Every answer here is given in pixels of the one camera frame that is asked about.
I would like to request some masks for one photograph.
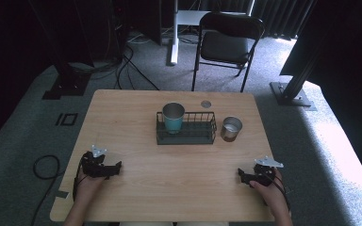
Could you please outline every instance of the gray carpet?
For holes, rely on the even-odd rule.
[[[273,155],[286,166],[282,173],[291,190],[288,196],[294,225],[362,225],[362,167],[321,88],[310,83],[304,85],[317,111],[280,106],[272,95],[270,82],[290,79],[280,77],[279,73],[293,43],[271,38],[259,42],[245,92],[255,96]],[[133,49],[131,61],[159,89],[190,90],[194,44],[180,42],[176,66],[169,66],[171,45],[167,40],[158,46],[135,39],[129,46]],[[131,57],[129,49],[125,54]],[[64,96],[55,101],[41,99],[55,82],[55,68],[48,68],[35,79],[0,131],[0,225],[31,224],[52,181],[34,175],[34,162],[43,155],[54,154],[60,160],[59,171],[65,170],[93,93],[97,89],[113,89],[119,70],[120,67],[113,72],[95,73],[83,96]],[[230,69],[202,66],[196,90],[239,92],[242,76],[236,78],[234,73]],[[119,80],[122,89],[155,89],[132,67],[124,67]],[[58,123],[60,114],[77,114],[74,125]],[[44,159],[38,165],[38,172],[45,176],[55,174],[55,170],[53,159]],[[35,225],[61,225],[49,218],[60,180],[59,177],[43,202]]]

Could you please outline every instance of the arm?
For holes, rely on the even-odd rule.
[[[64,221],[65,226],[81,226],[83,224],[88,207],[104,180],[105,177],[92,178],[85,175],[82,170],[80,171],[77,195],[73,207]]]
[[[275,182],[283,187],[281,173],[275,169]],[[290,218],[287,201],[282,192],[274,185],[263,186],[256,181],[251,181],[250,185],[254,187],[258,193],[263,197],[266,204],[270,207],[271,213],[274,215],[275,224],[277,226],[291,226],[292,219]]]

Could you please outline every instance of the chair backrest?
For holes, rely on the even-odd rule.
[[[200,21],[202,29],[213,29],[227,36],[259,40],[264,33],[263,22],[255,17],[221,12],[208,12]]]

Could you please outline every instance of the white desk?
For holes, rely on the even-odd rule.
[[[255,0],[250,0],[247,15],[251,15]],[[179,25],[199,25],[202,17],[207,14],[208,11],[196,11],[196,10],[178,10],[178,0],[174,0],[174,26],[173,26],[173,48],[172,48],[172,60],[173,65],[178,61],[178,26]]]

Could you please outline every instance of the cable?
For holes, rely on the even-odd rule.
[[[48,158],[48,157],[54,158],[54,159],[56,160],[57,169],[56,169],[55,175],[44,177],[44,176],[41,176],[41,175],[38,174],[38,172],[37,172],[37,166],[38,166],[38,163],[39,163],[41,160],[43,160],[44,158]],[[34,166],[33,166],[34,175],[35,175],[36,177],[40,178],[41,180],[51,180],[51,179],[53,179],[53,181],[52,181],[51,184],[49,185],[48,189],[46,189],[45,195],[42,197],[40,203],[38,204],[38,207],[37,207],[37,209],[36,209],[36,211],[35,211],[35,213],[34,213],[34,216],[33,216],[32,220],[31,220],[31,226],[34,225],[35,219],[36,219],[36,217],[37,217],[37,214],[38,214],[38,212],[40,211],[41,206],[42,206],[43,202],[45,201],[46,197],[47,197],[47,196],[49,195],[49,193],[51,192],[52,186],[54,185],[56,179],[57,179],[59,176],[62,176],[62,175],[64,174],[64,171],[62,171],[62,172],[59,172],[59,171],[60,171],[60,161],[59,161],[59,159],[58,159],[56,156],[54,156],[54,155],[52,155],[52,154],[44,155],[44,156],[42,156],[42,157],[39,157],[37,160],[35,160]]]
[[[181,37],[179,37],[178,39],[187,44],[198,44],[198,41],[196,41],[196,40],[189,40],[189,39],[185,39],[185,38],[181,38]]]
[[[81,170],[81,161],[82,161],[82,158],[81,158],[80,161],[78,162],[77,173],[75,174],[75,177],[74,177],[73,200],[75,200],[75,196],[77,195],[78,185],[79,185],[85,178],[87,178],[87,176],[85,176],[85,177],[82,178],[80,181],[78,181],[78,175],[79,175],[80,170]]]
[[[267,177],[267,179],[269,179],[278,188],[278,190],[281,191],[282,195],[284,196],[285,202],[287,203],[288,210],[290,211],[290,203],[289,203],[289,200],[287,197],[287,192],[285,191],[284,183],[282,182],[282,180],[279,177],[275,176],[275,178],[281,182],[281,185],[283,188],[281,188],[281,186],[279,186],[269,175],[267,175],[267,173],[263,169],[260,169],[260,171],[265,177]]]
[[[121,61],[118,59],[111,60],[108,64],[98,67],[98,68],[90,68],[90,69],[81,69],[75,66],[72,66],[74,71],[78,74],[90,74],[90,73],[102,73],[102,72],[110,72],[113,70],[114,67],[119,66],[121,64]]]
[[[147,40],[145,41],[134,41],[138,38],[145,38]],[[143,34],[139,34],[133,38],[131,38],[130,40],[127,41],[127,43],[132,43],[132,44],[144,44],[144,43],[148,43],[149,41],[151,41],[149,38],[145,37]]]
[[[195,0],[195,1],[192,3],[192,5],[190,6],[190,8],[189,8],[188,10],[192,10],[192,8],[195,6],[195,4],[196,4],[197,1],[198,1],[198,0]],[[201,7],[201,4],[202,4],[202,0],[199,0],[199,5],[198,5],[198,7],[197,7],[197,10],[199,10],[199,8]]]
[[[93,78],[91,78],[90,80],[99,80],[99,79],[102,79],[102,78],[106,78],[106,77],[112,75],[113,73],[115,73],[115,72],[116,72],[116,69],[117,69],[117,68],[115,68],[115,69],[114,69],[113,71],[111,71],[110,73],[107,73],[107,74],[102,75],[102,76],[100,76],[100,77],[93,77]]]
[[[140,69],[131,61],[132,57],[134,56],[134,50],[126,45],[126,47],[131,51],[131,56],[130,57],[127,57],[126,55],[123,55],[123,57],[125,58],[125,63],[123,64],[123,66],[120,68],[119,72],[117,73],[117,80],[116,80],[116,83],[114,84],[114,88],[116,88],[116,85],[119,85],[119,88],[122,89],[122,86],[120,84],[120,75],[122,74],[123,72],[123,69],[125,67],[127,67],[127,74],[128,74],[128,79],[131,83],[131,87],[132,89],[135,89],[134,88],[134,85],[131,81],[131,78],[129,76],[129,65],[131,65],[131,67],[136,70],[147,82],[149,82],[149,84],[151,84],[156,90],[160,90],[148,77],[146,77],[146,75],[140,71]]]

